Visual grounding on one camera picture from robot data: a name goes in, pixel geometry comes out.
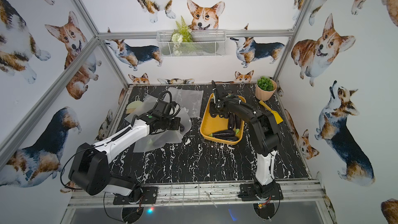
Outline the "frosted zip-top bag front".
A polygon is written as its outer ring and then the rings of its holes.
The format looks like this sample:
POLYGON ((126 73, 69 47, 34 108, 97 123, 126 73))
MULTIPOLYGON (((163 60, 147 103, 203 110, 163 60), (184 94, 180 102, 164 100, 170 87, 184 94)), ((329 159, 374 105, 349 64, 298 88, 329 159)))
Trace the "frosted zip-top bag front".
POLYGON ((180 127, 176 131, 165 131, 156 135, 149 135, 134 144, 134 153, 148 152, 163 147, 166 144, 181 143, 185 134, 190 131, 192 123, 188 110, 183 107, 177 117, 180 117, 180 127))

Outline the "frosted zip-top bag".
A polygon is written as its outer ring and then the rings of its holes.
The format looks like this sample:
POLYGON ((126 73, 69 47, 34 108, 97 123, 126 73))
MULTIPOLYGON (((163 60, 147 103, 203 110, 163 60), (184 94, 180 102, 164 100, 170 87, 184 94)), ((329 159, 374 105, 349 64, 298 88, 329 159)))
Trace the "frosted zip-top bag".
POLYGON ((156 97, 152 95, 147 95, 145 99, 142 101, 143 104, 141 105, 141 107, 137 108, 133 113, 129 115, 126 114, 124 120, 131 123, 134 115, 140 116, 141 114, 150 111, 154 107, 156 101, 157 101, 156 97))
POLYGON ((185 134, 190 131, 192 123, 188 110, 183 107, 177 117, 180 117, 180 127, 176 131, 165 131, 156 135, 149 135, 134 144, 134 153, 148 152, 163 147, 166 144, 181 143, 185 134))
POLYGON ((172 101, 185 108, 190 118, 200 117, 204 91, 183 90, 173 87, 170 87, 168 91, 172 94, 172 101))

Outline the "yellow plastic tray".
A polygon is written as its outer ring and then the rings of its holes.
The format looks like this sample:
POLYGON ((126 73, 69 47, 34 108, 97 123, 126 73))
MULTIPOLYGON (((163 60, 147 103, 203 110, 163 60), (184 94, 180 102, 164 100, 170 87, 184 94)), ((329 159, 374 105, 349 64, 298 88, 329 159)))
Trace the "yellow plastic tray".
POLYGON ((243 120, 241 121, 240 126, 238 128, 237 127, 233 128, 233 131, 235 132, 235 138, 232 138, 231 140, 219 139, 217 137, 210 136, 210 134, 212 133, 228 129, 228 118, 220 118, 218 114, 216 114, 214 118, 211 116, 210 114, 211 103, 214 103, 213 93, 210 95, 208 99, 206 109, 202 118, 202 123, 200 126, 201 135, 203 136, 204 139, 216 143, 223 143, 228 145, 238 144, 243 138, 244 125, 245 125, 245 122, 243 120))

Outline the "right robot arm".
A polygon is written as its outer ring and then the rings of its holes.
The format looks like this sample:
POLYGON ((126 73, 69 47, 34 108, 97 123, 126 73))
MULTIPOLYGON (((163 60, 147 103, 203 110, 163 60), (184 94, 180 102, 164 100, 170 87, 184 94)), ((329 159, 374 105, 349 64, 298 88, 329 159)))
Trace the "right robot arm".
POLYGON ((275 117, 243 102, 237 95, 227 93, 226 89, 214 81, 210 108, 212 115, 228 117, 233 114, 245 122, 249 128, 250 142, 257 153, 256 182, 267 186, 274 181, 274 164, 280 143, 280 132, 275 117))

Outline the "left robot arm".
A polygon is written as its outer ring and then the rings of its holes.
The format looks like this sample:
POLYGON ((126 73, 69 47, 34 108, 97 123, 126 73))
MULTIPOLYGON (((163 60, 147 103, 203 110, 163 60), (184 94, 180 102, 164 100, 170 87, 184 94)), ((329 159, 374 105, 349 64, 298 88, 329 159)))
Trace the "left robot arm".
POLYGON ((80 145, 73 157, 69 180, 86 193, 95 196, 111 193, 129 196, 138 189, 138 183, 113 176, 109 164, 123 151, 158 130, 177 131, 180 117, 156 117, 149 113, 133 116, 132 123, 116 134, 93 145, 80 145))

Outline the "purple eggplant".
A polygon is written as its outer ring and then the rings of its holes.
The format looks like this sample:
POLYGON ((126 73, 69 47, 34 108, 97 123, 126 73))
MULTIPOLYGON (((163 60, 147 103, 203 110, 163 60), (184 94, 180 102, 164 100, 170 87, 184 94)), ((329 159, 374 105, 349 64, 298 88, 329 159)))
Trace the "purple eggplant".
POLYGON ((223 138, 230 138, 234 137, 236 135, 236 132, 234 130, 222 130, 222 131, 217 131, 209 134, 209 137, 217 138, 217 139, 223 139, 223 138))
POLYGON ((228 129, 229 130, 234 130, 235 129, 235 116, 234 116, 234 114, 229 114, 228 129))
POLYGON ((239 141, 239 137, 237 137, 237 136, 229 136, 229 137, 224 137, 222 139, 225 140, 225 141, 228 141, 228 142, 237 142, 237 141, 239 141))
POLYGON ((236 130, 237 129, 241 130, 241 126, 242 126, 242 120, 237 115, 235 115, 235 128, 236 128, 236 130))

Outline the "frosted zip-top bag left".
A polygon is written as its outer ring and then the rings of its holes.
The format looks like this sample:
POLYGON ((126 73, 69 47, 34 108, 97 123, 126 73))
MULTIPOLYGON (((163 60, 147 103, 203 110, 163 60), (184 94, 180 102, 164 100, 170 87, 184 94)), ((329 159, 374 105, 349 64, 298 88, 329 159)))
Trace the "frosted zip-top bag left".
POLYGON ((129 115, 126 114, 124 120, 131 123, 134 115, 140 116, 141 114, 150 111, 154 107, 156 101, 157 101, 156 97, 152 95, 147 95, 145 99, 142 101, 143 104, 141 105, 141 107, 137 108, 133 113, 129 115))

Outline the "frosted zip-top bag rear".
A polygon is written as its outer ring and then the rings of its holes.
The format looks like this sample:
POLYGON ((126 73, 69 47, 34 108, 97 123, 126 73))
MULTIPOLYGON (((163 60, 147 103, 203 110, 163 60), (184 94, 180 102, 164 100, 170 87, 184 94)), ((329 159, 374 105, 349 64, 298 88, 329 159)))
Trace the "frosted zip-top bag rear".
POLYGON ((170 87, 168 91, 172 94, 172 101, 185 108, 190 118, 200 117, 204 91, 183 90, 173 87, 170 87))

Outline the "pink pot green plant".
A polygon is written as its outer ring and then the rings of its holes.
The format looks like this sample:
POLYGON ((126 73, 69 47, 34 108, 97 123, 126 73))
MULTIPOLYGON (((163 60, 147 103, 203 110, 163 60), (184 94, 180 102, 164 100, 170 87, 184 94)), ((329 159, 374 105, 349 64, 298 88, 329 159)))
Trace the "pink pot green plant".
POLYGON ((275 81, 266 76, 261 76, 256 83, 255 96, 258 100, 268 101, 277 89, 275 81))

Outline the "yellow plastic scoop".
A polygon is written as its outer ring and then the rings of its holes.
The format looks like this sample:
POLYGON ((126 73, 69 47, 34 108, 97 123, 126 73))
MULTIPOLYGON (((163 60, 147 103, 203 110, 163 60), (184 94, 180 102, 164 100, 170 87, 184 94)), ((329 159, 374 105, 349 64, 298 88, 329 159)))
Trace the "yellow plastic scoop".
POLYGON ((277 124, 282 123, 284 120, 282 119, 282 117, 280 116, 280 114, 277 111, 272 110, 265 102, 263 102, 262 100, 259 101, 260 105, 262 105, 266 110, 268 110, 269 112, 271 112, 276 120, 277 124))

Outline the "artificial fern and flower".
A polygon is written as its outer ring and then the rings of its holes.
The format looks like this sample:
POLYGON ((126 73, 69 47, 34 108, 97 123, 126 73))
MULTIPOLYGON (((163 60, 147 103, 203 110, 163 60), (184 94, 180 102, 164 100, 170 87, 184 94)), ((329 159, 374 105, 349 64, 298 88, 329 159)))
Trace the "artificial fern and flower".
POLYGON ((189 56, 194 53, 193 37, 191 29, 185 19, 181 17, 180 22, 176 21, 177 29, 174 30, 171 43, 174 56, 189 56))

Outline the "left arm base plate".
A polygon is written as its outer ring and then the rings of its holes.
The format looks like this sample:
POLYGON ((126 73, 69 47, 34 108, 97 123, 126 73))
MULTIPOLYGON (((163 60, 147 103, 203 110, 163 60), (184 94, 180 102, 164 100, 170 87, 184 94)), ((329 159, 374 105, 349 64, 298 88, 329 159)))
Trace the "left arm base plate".
POLYGON ((113 204, 114 205, 127 205, 127 204, 155 204, 158 195, 158 187, 141 187, 139 186, 128 196, 122 196, 119 194, 115 195, 113 204))

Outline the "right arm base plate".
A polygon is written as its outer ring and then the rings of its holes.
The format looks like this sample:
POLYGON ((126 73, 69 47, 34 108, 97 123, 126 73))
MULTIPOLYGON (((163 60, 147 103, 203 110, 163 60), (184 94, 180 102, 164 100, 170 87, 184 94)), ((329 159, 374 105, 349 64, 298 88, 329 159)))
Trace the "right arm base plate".
POLYGON ((262 186, 259 183, 240 184, 238 198, 242 201, 283 200, 284 196, 280 184, 272 183, 262 186))

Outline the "aluminium frame post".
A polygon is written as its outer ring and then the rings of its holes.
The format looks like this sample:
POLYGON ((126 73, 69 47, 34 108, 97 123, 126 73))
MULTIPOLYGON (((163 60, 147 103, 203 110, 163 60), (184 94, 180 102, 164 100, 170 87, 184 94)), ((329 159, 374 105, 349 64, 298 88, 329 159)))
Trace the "aluminium frame post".
POLYGON ((99 38, 92 37, 83 48, 79 56, 63 71, 51 87, 36 102, 25 117, 15 126, 11 133, 1 143, 1 168, 3 168, 14 152, 29 136, 43 115, 59 97, 66 85, 71 81, 79 69, 98 46, 99 38))

